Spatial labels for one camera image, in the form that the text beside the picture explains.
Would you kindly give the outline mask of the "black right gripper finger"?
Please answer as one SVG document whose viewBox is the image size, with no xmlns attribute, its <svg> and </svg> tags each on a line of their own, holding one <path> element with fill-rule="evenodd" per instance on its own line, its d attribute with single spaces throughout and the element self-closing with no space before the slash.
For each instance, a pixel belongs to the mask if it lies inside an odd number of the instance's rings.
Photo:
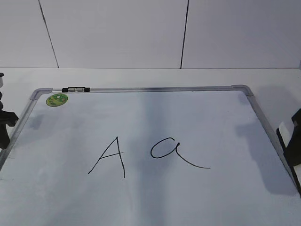
<svg viewBox="0 0 301 226">
<path fill-rule="evenodd" d="M 299 109 L 291 121 L 285 121 L 284 127 L 284 156 L 289 166 L 301 164 L 301 110 Z"/>
</svg>

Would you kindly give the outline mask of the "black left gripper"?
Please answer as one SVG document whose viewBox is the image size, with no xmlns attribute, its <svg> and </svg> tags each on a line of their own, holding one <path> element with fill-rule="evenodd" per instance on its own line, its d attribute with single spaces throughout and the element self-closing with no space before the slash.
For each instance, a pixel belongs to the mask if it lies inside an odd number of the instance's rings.
<svg viewBox="0 0 301 226">
<path fill-rule="evenodd" d="M 18 116 L 14 112 L 3 110 L 3 103 L 0 102 L 0 148 L 6 149 L 10 143 L 7 128 L 14 127 L 18 121 Z"/>
</svg>

